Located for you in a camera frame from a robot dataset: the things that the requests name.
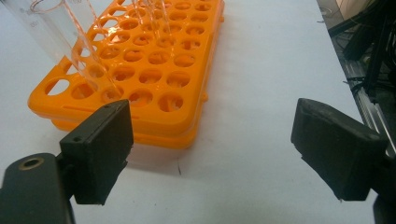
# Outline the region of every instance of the white lab bench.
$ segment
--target white lab bench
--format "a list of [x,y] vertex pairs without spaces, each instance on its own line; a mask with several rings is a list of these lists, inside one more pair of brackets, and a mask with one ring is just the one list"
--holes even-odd
[[[317,1],[225,0],[224,16],[193,147],[135,145],[105,206],[72,199],[77,223],[374,223],[374,192],[338,201],[290,142],[298,98],[361,120]],[[26,103],[52,61],[2,5],[0,30],[2,179],[20,158],[58,154],[66,133]]]

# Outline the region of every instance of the clear test tube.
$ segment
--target clear test tube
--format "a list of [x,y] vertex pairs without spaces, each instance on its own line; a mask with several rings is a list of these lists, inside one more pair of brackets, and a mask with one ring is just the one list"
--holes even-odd
[[65,56],[85,77],[90,86],[102,93],[107,103],[121,98],[107,69],[102,65],[91,42],[65,0],[36,0],[30,6],[48,28],[47,34],[63,49]]
[[103,38],[107,37],[107,30],[103,29],[93,9],[90,0],[65,0],[81,29],[88,33],[90,28],[94,29],[97,34],[102,34]]
[[[152,32],[158,47],[169,48],[175,44],[172,37],[166,5],[163,0],[132,0],[139,23],[144,32]],[[138,10],[145,9],[146,16],[141,17]]]
[[32,0],[0,0],[8,11],[28,31],[33,40],[47,53],[47,55],[58,63],[64,57],[61,43],[48,35],[48,27],[38,15],[30,10]]

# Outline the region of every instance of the test tube rack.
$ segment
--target test tube rack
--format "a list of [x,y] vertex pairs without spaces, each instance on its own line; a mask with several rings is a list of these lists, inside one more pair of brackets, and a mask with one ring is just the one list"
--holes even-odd
[[[169,148],[192,145],[208,100],[206,83],[223,22],[222,0],[165,0],[174,43],[161,48],[139,18],[143,8],[131,0],[114,0],[99,17],[109,33],[91,28],[87,37],[108,69],[122,99],[128,99],[136,143]],[[61,92],[52,93],[60,83]],[[28,105],[38,116],[71,131],[103,105],[66,58],[33,90]]]

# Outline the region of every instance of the glass test tube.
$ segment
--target glass test tube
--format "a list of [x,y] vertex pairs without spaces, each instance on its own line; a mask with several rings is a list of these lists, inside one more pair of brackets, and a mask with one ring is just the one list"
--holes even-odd
[[98,34],[104,35],[104,38],[107,37],[107,31],[99,22],[90,0],[66,0],[66,2],[84,33],[87,34],[90,28],[93,28]]
[[119,89],[65,0],[37,0],[31,5],[31,11],[46,24],[48,35],[60,44],[65,56],[89,85],[102,93],[105,103],[120,99]]
[[[135,14],[143,32],[152,32],[158,47],[168,48],[175,44],[171,35],[166,5],[163,0],[132,0]],[[141,16],[144,9],[147,16]]]
[[57,43],[48,35],[48,27],[38,15],[30,10],[33,0],[0,0],[8,11],[28,31],[33,40],[42,48],[47,55],[58,63],[64,56],[61,43]]

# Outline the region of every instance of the screw hole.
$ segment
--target screw hole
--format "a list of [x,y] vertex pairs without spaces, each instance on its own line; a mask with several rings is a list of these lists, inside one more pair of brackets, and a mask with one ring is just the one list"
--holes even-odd
[[79,142],[79,141],[81,141],[81,140],[82,140],[82,138],[81,138],[80,136],[73,138],[73,141],[74,141],[74,142]]
[[40,166],[43,162],[44,159],[41,157],[28,159],[20,164],[19,169],[22,171],[32,170]]

